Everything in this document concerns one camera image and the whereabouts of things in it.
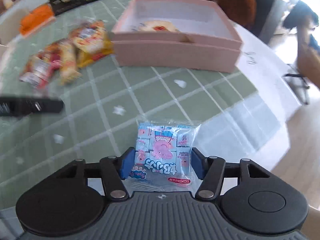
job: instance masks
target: candy wrapper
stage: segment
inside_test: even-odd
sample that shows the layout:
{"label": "candy wrapper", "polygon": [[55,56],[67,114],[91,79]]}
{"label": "candy wrapper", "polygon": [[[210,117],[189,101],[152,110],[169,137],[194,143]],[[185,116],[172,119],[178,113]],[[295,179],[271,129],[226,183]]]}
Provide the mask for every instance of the candy wrapper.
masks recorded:
{"label": "candy wrapper", "polygon": [[56,41],[29,58],[20,80],[31,83],[34,88],[43,89],[52,73],[61,66],[60,42]]}
{"label": "candy wrapper", "polygon": [[158,190],[189,187],[193,180],[190,152],[199,127],[179,122],[140,123],[129,180]]}
{"label": "candy wrapper", "polygon": [[60,41],[62,67],[60,69],[61,84],[69,83],[81,76],[76,63],[75,48],[68,39]]}
{"label": "candy wrapper", "polygon": [[69,33],[76,47],[77,66],[85,67],[113,53],[113,47],[103,21],[85,22]]}

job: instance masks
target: snack package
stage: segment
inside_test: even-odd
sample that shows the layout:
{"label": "snack package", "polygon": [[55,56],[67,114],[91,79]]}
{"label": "snack package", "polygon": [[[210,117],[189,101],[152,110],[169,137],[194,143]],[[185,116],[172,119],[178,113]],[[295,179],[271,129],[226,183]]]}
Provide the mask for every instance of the snack package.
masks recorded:
{"label": "snack package", "polygon": [[178,122],[167,125],[140,123],[129,179],[158,190],[189,187],[193,182],[190,152],[199,127]]}
{"label": "snack package", "polygon": [[51,6],[40,5],[21,19],[19,31],[23,36],[27,36],[51,20],[54,20]]}
{"label": "snack package", "polygon": [[68,39],[60,41],[60,50],[62,61],[62,67],[60,68],[61,84],[65,84],[81,76],[81,74],[78,72],[76,54],[72,42]]}
{"label": "snack package", "polygon": [[32,55],[20,74],[20,80],[29,82],[37,89],[43,89],[53,72],[62,66],[59,41]]}
{"label": "snack package", "polygon": [[160,20],[144,22],[140,24],[138,30],[143,32],[159,32],[159,31],[178,32],[179,31],[171,22],[160,21]]}
{"label": "snack package", "polygon": [[85,67],[113,53],[113,47],[103,21],[85,22],[69,33],[76,47],[78,67]]}
{"label": "snack package", "polygon": [[27,63],[25,73],[20,76],[20,80],[29,82],[34,88],[43,89],[52,76],[52,68],[50,63],[33,56]]}

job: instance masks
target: yellow snack bag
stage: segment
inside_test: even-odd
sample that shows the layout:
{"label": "yellow snack bag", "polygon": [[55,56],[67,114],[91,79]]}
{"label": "yellow snack bag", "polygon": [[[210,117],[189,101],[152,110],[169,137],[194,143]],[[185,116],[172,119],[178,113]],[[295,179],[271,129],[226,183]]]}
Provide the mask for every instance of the yellow snack bag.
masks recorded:
{"label": "yellow snack bag", "polygon": [[60,68],[61,84],[69,83],[81,76],[76,63],[75,48],[72,42],[65,39],[60,42],[62,67]]}
{"label": "yellow snack bag", "polygon": [[77,66],[89,64],[113,53],[113,47],[103,21],[84,23],[69,33],[69,38],[76,47]]}

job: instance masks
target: chair leg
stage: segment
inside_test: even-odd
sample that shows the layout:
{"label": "chair leg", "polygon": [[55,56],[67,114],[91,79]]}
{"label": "chair leg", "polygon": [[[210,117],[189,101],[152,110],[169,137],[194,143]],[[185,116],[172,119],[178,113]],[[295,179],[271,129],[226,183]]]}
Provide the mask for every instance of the chair leg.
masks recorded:
{"label": "chair leg", "polygon": [[297,77],[301,79],[302,82],[302,89],[304,90],[304,96],[305,96],[305,101],[303,102],[305,105],[309,105],[310,104],[310,98],[309,98],[309,94],[308,94],[308,89],[310,89],[310,86],[308,85],[305,76],[303,76],[302,74],[291,74],[291,73],[287,73],[285,74],[283,77]]}

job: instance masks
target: table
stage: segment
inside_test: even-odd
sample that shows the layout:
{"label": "table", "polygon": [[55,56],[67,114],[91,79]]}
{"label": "table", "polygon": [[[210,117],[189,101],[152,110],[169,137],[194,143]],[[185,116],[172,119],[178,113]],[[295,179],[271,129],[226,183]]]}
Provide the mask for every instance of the table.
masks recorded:
{"label": "table", "polygon": [[[17,80],[28,55],[65,37],[82,17],[99,18],[110,31],[130,1],[100,0],[73,9],[18,41],[2,72],[1,94],[31,95],[29,84]],[[205,155],[228,162],[252,158],[270,170],[289,147],[285,121],[300,104],[279,76],[277,67],[284,63],[235,26],[244,45],[231,74],[119,67],[110,56],[83,69],[82,77],[68,86],[54,77],[49,95],[64,100],[62,114],[0,120],[0,209],[14,206],[24,191],[75,158],[97,162],[119,156],[135,145],[137,119],[199,121],[195,146]],[[185,81],[186,88],[175,79]],[[113,113],[117,106],[126,110],[123,116]],[[55,135],[63,136],[62,144]]]}

